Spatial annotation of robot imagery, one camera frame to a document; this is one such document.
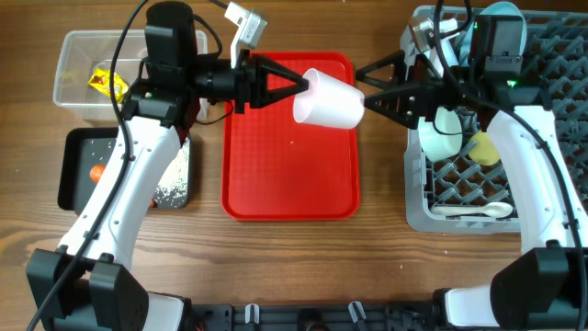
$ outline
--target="dish rack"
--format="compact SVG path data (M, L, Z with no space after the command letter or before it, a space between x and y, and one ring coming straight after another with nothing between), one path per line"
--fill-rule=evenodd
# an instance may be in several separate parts
M482 9L473 9L473 15ZM434 6L420 6L414 15L433 16ZM527 23L522 74L540 74L548 84L556 116L556 130L572 181L584 208L588 207L588 14L521 11ZM466 18L465 8L444 7L444 19ZM408 54L416 53L410 31L401 37ZM404 154L406 219L417 231L458 234L520 232L516 208L508 218L482 214L446 217L429 211L433 206L481 206L493 201L514 205L503 165L484 166L471 161L475 147L469 138L480 128L476 114L457 109L464 143L456 156L432 163L423 153L416 130L408 131Z

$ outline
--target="wooden table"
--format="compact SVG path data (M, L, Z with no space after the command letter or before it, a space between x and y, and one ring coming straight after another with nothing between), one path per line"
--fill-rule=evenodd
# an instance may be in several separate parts
M447 2L460 6L459 0ZM271 17L260 50L341 51L359 67L396 51L414 9L432 3L242 5L263 8ZM516 3L522 9L588 11L583 1ZM35 311L25 276L30 253L54 249L76 218L56 203L65 136L88 126L51 101L63 38L77 29L121 29L135 4L5 0L0 5L0 330L25 328ZM222 10L205 1L192 6L228 44L235 27ZM143 12L133 27L144 24ZM486 283L520 254L516 234L412 230L404 211L406 130L375 113L368 112L359 125L362 203L345 222L232 220L220 201L222 126L198 126L192 136L201 151L196 197L181 211L150 211L139 233L132 272L147 290L234 305L424 299L437 288Z

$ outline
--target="white paper cup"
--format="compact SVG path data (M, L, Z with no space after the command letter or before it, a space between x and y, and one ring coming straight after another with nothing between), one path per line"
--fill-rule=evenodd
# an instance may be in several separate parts
M364 94L328 74L309 69L309 89L294 97L297 123L353 129L364 116Z

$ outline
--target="red tray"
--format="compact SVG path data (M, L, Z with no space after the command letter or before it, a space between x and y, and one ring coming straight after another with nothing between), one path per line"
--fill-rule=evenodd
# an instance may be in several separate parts
M354 83L353 65L338 52L264 52L304 74L316 68ZM271 77L269 88L287 81ZM341 220L359 207L356 130L298 124L294 97L245 108L224 124L222 206L240 221Z

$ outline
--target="white spoon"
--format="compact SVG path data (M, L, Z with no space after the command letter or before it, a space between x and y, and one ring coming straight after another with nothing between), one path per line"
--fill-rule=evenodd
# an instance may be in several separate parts
M503 218L513 212L513 206L505 202L490 202L485 206L435 206L431 208L435 215L457 216L483 213L493 218Z

